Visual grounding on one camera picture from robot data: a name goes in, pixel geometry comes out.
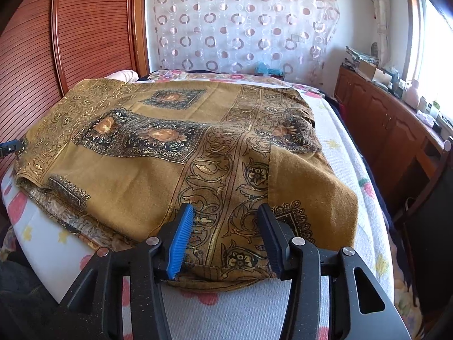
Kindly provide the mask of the mustard patterned scarf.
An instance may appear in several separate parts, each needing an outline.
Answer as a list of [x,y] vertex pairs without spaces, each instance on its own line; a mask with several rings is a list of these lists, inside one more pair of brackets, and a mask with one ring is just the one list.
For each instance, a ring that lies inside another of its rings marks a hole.
[[334,174],[315,126],[292,88],[84,80],[23,136],[14,173],[92,247],[131,247],[190,204],[176,286],[234,290],[273,277],[262,204],[319,248],[354,241],[358,199]]

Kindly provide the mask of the white floral bed sheet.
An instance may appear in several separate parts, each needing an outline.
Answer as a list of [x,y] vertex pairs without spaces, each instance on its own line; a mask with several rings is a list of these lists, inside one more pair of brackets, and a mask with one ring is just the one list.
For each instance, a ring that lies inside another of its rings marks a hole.
[[[353,247],[394,298],[394,263],[388,223],[372,174],[342,121],[315,89],[294,87],[314,111],[316,134],[335,175],[358,197],[358,228]],[[62,299],[92,255],[90,247],[68,236],[34,202],[19,192],[9,171],[1,180],[1,198],[19,220],[8,233],[11,247],[23,248],[31,268],[56,300]],[[283,323],[289,283],[268,279],[244,289],[217,294],[164,288],[164,304],[175,339],[276,339]]]

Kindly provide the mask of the brown wooden headboard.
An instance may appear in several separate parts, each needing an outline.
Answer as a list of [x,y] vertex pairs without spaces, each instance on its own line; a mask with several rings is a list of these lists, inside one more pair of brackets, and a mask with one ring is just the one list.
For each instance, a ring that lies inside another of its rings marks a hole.
[[16,0],[1,7],[1,142],[85,78],[149,71],[145,0]]

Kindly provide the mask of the pink folded cloth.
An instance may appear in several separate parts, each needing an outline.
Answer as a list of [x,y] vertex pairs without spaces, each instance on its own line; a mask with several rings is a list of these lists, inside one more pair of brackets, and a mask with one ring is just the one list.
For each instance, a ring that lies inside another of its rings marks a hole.
[[139,80],[139,75],[136,71],[127,69],[116,71],[108,75],[107,79],[123,81],[124,83],[134,83]]

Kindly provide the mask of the long wooden sideboard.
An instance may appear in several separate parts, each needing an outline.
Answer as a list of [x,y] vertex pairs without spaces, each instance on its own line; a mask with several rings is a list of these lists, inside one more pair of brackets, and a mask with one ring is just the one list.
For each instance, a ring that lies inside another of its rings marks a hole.
[[443,140],[410,107],[343,65],[334,96],[345,107],[345,125],[395,216],[441,166]]

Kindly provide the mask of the floral quilt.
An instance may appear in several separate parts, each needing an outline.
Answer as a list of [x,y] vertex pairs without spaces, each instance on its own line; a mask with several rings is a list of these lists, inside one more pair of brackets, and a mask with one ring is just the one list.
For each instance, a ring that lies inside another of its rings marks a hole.
[[298,84],[284,81],[274,77],[263,77],[246,74],[225,74],[210,71],[181,71],[176,69],[165,69],[153,71],[140,78],[140,81],[164,82],[164,81],[219,81],[229,83],[251,82],[255,84],[272,84],[284,88],[294,88],[302,92],[311,92],[323,96],[323,93],[315,87],[307,84]]

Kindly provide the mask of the cardboard box on sideboard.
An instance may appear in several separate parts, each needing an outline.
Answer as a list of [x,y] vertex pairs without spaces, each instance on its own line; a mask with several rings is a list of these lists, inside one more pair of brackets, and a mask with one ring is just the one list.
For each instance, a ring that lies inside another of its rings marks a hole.
[[362,59],[358,63],[357,72],[369,81],[376,81],[384,85],[388,85],[392,80],[391,75]]

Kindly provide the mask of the circle patterned sheer curtain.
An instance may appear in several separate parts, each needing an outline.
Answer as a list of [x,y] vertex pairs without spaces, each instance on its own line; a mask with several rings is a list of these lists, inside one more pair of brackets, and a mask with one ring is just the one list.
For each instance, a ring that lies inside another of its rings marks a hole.
[[146,0],[153,68],[252,74],[321,84],[337,0]]

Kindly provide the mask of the teal item behind bed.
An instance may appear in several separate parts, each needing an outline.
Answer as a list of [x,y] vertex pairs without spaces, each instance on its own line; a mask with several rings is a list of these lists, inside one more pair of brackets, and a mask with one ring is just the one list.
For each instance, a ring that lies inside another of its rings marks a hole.
[[276,69],[276,68],[271,68],[269,65],[259,62],[255,69],[254,69],[254,74],[256,76],[262,76],[262,77],[272,77],[272,78],[278,78],[283,80],[285,78],[285,74],[282,69]]

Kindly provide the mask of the window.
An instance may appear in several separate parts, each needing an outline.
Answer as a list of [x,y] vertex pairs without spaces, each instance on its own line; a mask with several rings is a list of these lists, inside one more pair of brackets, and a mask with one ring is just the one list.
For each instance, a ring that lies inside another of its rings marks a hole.
[[408,0],[410,54],[407,80],[418,82],[418,93],[452,108],[452,27],[430,0]]

